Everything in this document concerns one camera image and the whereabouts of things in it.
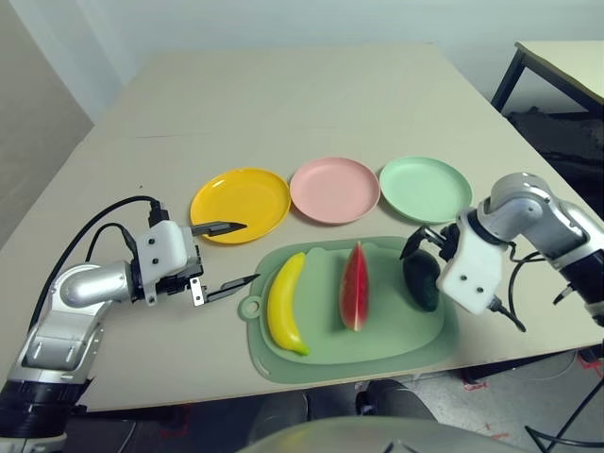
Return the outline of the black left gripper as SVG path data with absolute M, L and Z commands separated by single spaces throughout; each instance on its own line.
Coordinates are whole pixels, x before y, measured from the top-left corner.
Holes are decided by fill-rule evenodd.
M 162 264 L 164 270 L 155 288 L 158 294 L 178 294 L 189 289 L 195 307 L 201 307 L 207 302 L 214 302 L 238 292 L 242 287 L 253 282 L 259 274 L 240 277 L 221 285 L 213 292 L 207 293 L 201 284 L 203 266 L 199 247 L 194 236 L 218 236 L 247 228 L 246 224 L 237 222 L 216 221 L 191 226 L 174 226 L 169 233 L 160 254 L 167 259 Z

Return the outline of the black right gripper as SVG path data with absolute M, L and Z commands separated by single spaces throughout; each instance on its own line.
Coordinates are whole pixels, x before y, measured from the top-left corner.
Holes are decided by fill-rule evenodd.
M 459 227 L 456 224 L 449 224 L 437 232 L 429 226 L 423 225 L 406 240 L 400 258 L 406 259 L 411 256 L 420 247 L 423 240 L 436 245 L 440 249 L 438 256 L 442 260 L 451 260 L 458 249 Z

